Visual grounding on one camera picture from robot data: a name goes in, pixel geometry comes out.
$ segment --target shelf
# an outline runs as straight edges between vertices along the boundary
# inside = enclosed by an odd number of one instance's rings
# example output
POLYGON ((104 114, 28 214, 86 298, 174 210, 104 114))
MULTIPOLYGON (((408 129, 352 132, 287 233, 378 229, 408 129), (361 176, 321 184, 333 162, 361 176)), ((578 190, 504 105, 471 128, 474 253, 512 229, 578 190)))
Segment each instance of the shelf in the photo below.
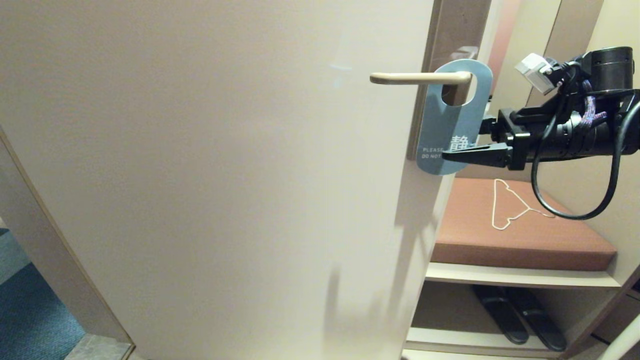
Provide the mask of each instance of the shelf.
POLYGON ((607 272, 536 270, 430 263, 426 279, 460 284, 526 286, 528 288, 619 288, 607 272))
POLYGON ((404 350, 402 357, 406 360, 545 360, 542 357, 485 356, 421 350, 404 350))
POLYGON ((636 289, 629 289, 627 295, 629 295, 629 297, 632 297, 633 299, 640 301, 640 291, 637 291, 636 289))
POLYGON ((528 331, 526 344, 514 344, 501 333, 470 286, 427 281, 404 347, 486 356, 560 356, 528 331))

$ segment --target white hanger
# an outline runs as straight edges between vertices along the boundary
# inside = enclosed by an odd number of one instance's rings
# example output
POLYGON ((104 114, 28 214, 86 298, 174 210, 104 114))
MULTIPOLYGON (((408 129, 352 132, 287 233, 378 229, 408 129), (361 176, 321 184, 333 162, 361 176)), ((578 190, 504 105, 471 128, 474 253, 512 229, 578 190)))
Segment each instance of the white hanger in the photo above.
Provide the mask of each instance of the white hanger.
POLYGON ((519 196, 515 191, 513 191, 513 190, 509 187, 509 184, 507 184, 507 182, 506 182, 505 180, 502 180, 502 179, 494 179, 494 180, 493 180, 493 210, 492 210, 492 212, 491 212, 491 226, 493 226, 494 228, 496 228, 496 229, 498 229, 498 230, 505 230, 507 227, 509 227, 509 225, 511 225, 511 221, 512 221, 512 220, 516 220, 517 218, 521 217, 522 215, 526 214, 526 213, 527 213, 527 212, 529 212, 529 211, 535 211, 535 212, 539 213, 540 215, 543 215, 543 216, 548 217, 548 218, 554 218, 554 217, 556 217, 555 215, 547 215, 547 214, 543 213, 542 211, 540 211, 540 210, 538 210, 538 209, 534 209, 534 208, 530 207, 530 206, 529 206, 529 204, 527 204, 524 200, 522 200, 522 198, 521 198, 521 197, 520 197, 520 196, 519 196), (495 201, 496 201, 496 198, 497 198, 497 192, 498 192, 498 189, 497 189, 498 181, 500 181, 501 183, 503 183, 503 184, 504 184, 504 186, 506 186, 506 189, 507 189, 507 190, 509 190, 513 195, 516 195, 516 197, 518 198, 518 200, 520 200, 520 202, 521 202, 522 204, 524 204, 524 206, 526 206, 526 207, 527 207, 527 209, 525 209, 525 211, 523 211, 523 212, 519 213, 516 217, 513 217, 513 218, 507 218, 507 224, 506 224, 505 226, 503 226, 503 227, 497 227, 497 226, 495 225, 495 201))

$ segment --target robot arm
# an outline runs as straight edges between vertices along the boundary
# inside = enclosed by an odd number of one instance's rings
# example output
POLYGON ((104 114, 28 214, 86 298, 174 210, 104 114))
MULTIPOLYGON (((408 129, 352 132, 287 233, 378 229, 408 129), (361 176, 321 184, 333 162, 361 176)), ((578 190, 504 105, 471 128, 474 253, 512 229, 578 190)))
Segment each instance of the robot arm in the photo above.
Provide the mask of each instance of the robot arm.
POLYGON ((497 118, 484 119, 480 129, 480 134, 490 134, 496 143, 444 151, 442 157, 510 170, 523 170, 526 163, 532 163, 533 190, 545 208, 574 220, 597 216, 613 197, 621 155, 633 154, 640 147, 640 90, 632 88, 632 49, 601 49, 561 65, 531 54, 516 68, 539 91, 546 94, 557 88, 557 94, 540 107, 501 109, 497 118), (542 199, 537 181, 541 161, 596 155, 612 156, 607 194, 596 209, 570 215, 542 199))

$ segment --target blue carpet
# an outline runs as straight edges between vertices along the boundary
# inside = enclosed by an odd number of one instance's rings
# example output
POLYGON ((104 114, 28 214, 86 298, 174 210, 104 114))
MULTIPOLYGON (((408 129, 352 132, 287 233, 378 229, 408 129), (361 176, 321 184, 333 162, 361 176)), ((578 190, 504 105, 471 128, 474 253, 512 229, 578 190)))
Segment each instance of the blue carpet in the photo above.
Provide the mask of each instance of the blue carpet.
POLYGON ((33 264, 0 284, 0 360, 64 360, 83 335, 33 264))

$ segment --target door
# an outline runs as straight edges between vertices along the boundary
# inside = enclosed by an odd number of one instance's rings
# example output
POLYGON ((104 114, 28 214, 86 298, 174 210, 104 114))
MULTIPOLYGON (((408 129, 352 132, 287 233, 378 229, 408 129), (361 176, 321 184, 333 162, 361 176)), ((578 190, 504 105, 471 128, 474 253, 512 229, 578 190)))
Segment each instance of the door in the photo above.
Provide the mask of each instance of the door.
POLYGON ((432 5, 0 5, 0 125, 144 356, 399 357, 451 179, 369 74, 420 70, 432 5))

